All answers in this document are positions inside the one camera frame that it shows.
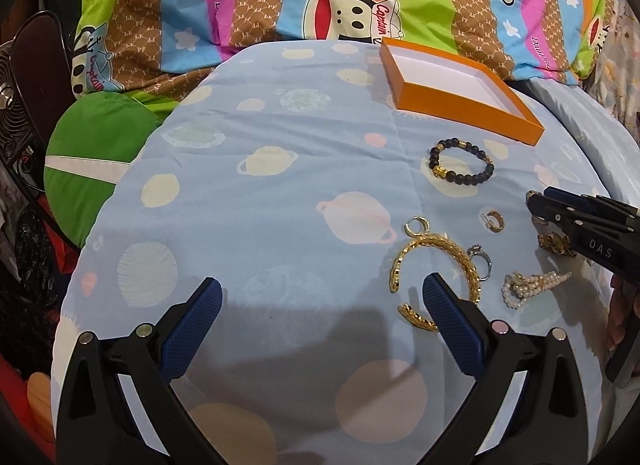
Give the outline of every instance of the blue gripper pad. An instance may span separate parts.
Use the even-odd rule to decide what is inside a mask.
[[[567,192],[557,187],[547,187],[545,189],[544,195],[546,198],[551,198],[552,200],[558,200],[562,203],[566,203],[567,205],[575,208],[580,212],[584,212],[585,214],[593,213],[593,207],[590,205],[590,203],[585,200],[585,198],[583,198],[582,196],[578,196],[577,194],[572,194],[571,192]]]
[[[460,310],[461,300],[439,273],[425,278],[422,300],[460,371],[479,380],[484,374],[484,343]]]
[[[162,345],[159,372],[166,383],[185,374],[220,309],[222,287],[212,279]]]

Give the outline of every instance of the brown chair backrest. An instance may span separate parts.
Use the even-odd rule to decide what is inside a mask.
[[[33,129],[46,150],[58,120],[76,99],[57,17],[31,16],[11,45],[9,64]]]

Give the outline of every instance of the human hand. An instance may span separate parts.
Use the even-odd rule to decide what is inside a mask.
[[[636,293],[633,304],[622,294],[622,278],[614,275],[611,278],[613,294],[609,304],[609,318],[607,319],[607,349],[613,351],[625,337],[626,321],[633,311],[640,317],[640,293]]]

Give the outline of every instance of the pearl hair clip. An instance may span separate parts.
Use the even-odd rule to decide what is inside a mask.
[[[555,288],[571,277],[571,272],[558,274],[555,270],[542,275],[524,276],[518,271],[504,278],[502,298],[509,308],[519,308],[524,302],[539,293]]]

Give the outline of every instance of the box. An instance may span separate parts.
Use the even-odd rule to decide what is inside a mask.
[[[535,146],[545,128],[485,65],[436,48],[384,38],[380,57],[396,107]]]

